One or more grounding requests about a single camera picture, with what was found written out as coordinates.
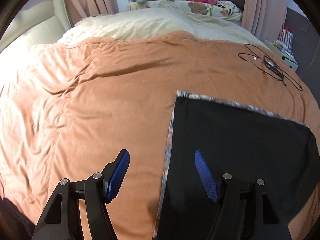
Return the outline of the orange-brown bed blanket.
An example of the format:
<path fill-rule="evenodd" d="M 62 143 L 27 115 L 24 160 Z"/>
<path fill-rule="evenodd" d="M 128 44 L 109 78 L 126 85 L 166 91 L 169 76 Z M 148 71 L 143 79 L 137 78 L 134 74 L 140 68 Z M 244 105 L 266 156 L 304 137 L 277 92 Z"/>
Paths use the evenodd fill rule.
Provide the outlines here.
<path fill-rule="evenodd" d="M 310 89 L 263 74 L 245 50 L 185 31 L 34 46 L 1 82 L 1 197 L 36 223 L 62 178 L 86 179 L 125 148 L 129 170 L 108 211 L 119 239 L 150 239 L 179 90 L 277 113 L 318 137 Z"/>

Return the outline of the white bedside drawer cabinet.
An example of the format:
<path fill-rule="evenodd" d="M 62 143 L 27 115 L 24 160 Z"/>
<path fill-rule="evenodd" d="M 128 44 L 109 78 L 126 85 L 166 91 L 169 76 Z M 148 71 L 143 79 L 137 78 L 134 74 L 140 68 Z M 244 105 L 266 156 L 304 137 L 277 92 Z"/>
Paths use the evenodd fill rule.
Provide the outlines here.
<path fill-rule="evenodd" d="M 297 61 L 290 56 L 287 52 L 281 52 L 278 48 L 276 48 L 270 41 L 264 40 L 263 43 L 267 48 L 269 48 L 274 54 L 280 57 L 294 72 L 298 69 Z"/>

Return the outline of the cream white duvet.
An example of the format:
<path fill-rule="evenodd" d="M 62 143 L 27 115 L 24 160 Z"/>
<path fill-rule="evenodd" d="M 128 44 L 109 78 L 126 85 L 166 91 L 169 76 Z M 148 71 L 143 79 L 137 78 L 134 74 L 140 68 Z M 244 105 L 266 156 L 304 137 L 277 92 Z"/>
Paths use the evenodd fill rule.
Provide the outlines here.
<path fill-rule="evenodd" d="M 149 8 L 83 18 L 66 31 L 59 43 L 76 44 L 90 37 L 138 40 L 186 31 L 203 40 L 222 40 L 265 46 L 246 29 L 227 20 L 177 9 Z"/>

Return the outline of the pink striped gift bag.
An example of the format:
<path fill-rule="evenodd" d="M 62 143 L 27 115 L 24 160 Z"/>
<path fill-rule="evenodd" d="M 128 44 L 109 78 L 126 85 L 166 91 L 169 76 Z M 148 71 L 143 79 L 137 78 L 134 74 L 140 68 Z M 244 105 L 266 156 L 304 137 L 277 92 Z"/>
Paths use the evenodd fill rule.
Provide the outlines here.
<path fill-rule="evenodd" d="M 293 33 L 291 32 L 291 29 L 286 26 L 285 23 L 283 23 L 281 27 L 278 40 L 281 41 L 286 46 L 289 52 L 292 51 Z"/>

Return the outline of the cream padded headboard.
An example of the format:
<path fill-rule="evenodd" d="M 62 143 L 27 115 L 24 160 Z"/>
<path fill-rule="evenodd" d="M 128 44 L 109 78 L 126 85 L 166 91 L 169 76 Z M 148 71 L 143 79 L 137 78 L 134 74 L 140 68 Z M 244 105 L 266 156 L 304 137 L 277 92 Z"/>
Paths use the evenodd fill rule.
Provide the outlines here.
<path fill-rule="evenodd" d="M 42 1 L 16 15 L 1 38 L 1 52 L 55 43 L 71 28 L 65 0 Z"/>

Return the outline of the teddy bear print pillow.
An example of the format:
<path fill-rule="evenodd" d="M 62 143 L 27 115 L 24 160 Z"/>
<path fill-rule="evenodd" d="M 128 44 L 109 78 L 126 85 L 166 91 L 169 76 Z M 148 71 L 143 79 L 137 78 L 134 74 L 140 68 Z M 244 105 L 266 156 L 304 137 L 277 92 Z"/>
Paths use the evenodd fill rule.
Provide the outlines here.
<path fill-rule="evenodd" d="M 227 21 L 241 22 L 243 13 L 231 1 L 218 1 L 217 4 L 207 4 L 203 2 L 189 2 L 179 0 L 158 0 L 147 1 L 139 4 L 137 2 L 129 2 L 128 11 L 147 9 L 147 8 L 167 8 L 177 9 L 187 13 L 201 14 L 204 16 L 223 18 Z"/>

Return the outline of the pink curtain right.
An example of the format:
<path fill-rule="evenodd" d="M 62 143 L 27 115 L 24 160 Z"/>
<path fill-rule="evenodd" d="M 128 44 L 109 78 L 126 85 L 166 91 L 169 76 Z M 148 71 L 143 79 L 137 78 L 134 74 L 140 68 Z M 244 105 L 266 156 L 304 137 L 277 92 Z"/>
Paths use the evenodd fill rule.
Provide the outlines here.
<path fill-rule="evenodd" d="M 285 23 L 288 0 L 245 0 L 241 26 L 259 40 L 276 40 Z"/>

